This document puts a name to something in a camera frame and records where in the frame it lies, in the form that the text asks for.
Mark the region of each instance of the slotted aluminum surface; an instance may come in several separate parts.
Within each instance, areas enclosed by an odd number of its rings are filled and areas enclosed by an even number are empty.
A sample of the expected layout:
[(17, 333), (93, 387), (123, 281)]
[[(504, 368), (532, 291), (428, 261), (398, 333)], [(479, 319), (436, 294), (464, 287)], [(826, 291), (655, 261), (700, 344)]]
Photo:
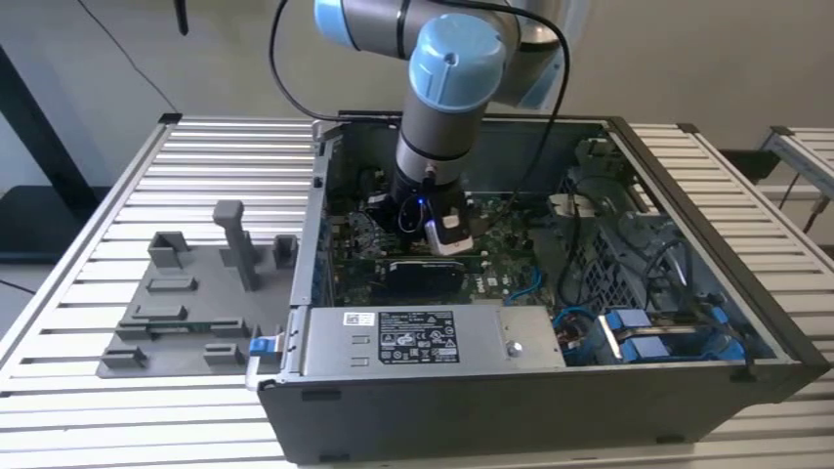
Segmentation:
[[(682, 185), (706, 183), (690, 186), (695, 203), (834, 361), (830, 263), (699, 136), (674, 126), (635, 127)], [(192, 242), (219, 242), (208, 210), (219, 198), (241, 198), (245, 226), (259, 234), (255, 240), (267, 240), (297, 232), (305, 207), (308, 178), (280, 169), (311, 168), (308, 123), (184, 119), (159, 132), (119, 183), (124, 193), (116, 191), (100, 226), (77, 246), (79, 255), (57, 266), (55, 286), (44, 287), (24, 312), (31, 327), (0, 374), (0, 467), (296, 467), (283, 459), (243, 376), (95, 377), (96, 357), (145, 267), (152, 230), (183, 230)], [(235, 169), (215, 171), (219, 167)], [(295, 184), (268, 184), (277, 182)], [(786, 403), (746, 409), (692, 446), (418, 460), (387, 467), (775, 469), (831, 467), (833, 460), (829, 373)]]
[(774, 151), (822, 193), (834, 198), (834, 129), (775, 129), (762, 148)]

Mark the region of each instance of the gray post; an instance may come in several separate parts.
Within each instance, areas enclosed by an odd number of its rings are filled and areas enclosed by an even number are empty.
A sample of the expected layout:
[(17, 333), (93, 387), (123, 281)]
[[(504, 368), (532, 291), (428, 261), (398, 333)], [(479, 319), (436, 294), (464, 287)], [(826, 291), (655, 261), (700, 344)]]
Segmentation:
[(229, 251), (244, 290), (255, 291), (257, 289), (257, 274), (255, 273), (255, 264), (251, 256), (253, 248), (241, 224), (244, 204), (239, 200), (217, 201), (211, 218), (213, 223), (223, 227), (225, 231), (225, 240), (229, 243)]

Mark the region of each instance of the blue latch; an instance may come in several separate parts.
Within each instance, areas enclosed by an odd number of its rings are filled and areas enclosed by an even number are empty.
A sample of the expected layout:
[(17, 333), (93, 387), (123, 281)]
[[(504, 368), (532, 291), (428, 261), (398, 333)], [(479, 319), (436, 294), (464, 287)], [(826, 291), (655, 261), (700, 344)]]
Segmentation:
[(268, 357), (277, 352), (277, 340), (275, 337), (255, 337), (249, 342), (249, 356)]

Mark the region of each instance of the metal screw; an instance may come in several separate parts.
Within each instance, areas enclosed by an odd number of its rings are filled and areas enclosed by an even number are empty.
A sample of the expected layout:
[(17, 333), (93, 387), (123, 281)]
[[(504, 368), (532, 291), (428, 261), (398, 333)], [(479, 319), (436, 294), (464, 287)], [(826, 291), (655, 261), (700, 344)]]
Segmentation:
[(510, 355), (510, 357), (519, 357), (523, 351), (524, 347), (522, 347), (522, 344), (519, 342), (516, 342), (515, 340), (507, 342), (507, 354)]

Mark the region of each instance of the white sticker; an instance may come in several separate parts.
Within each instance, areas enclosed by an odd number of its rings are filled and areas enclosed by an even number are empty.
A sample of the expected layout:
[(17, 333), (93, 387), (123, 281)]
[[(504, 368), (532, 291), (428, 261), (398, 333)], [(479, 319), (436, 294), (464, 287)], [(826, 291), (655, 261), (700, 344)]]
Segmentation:
[(367, 327), (373, 327), (373, 323), (376, 322), (376, 313), (345, 313), (344, 314), (344, 325), (364, 325)]

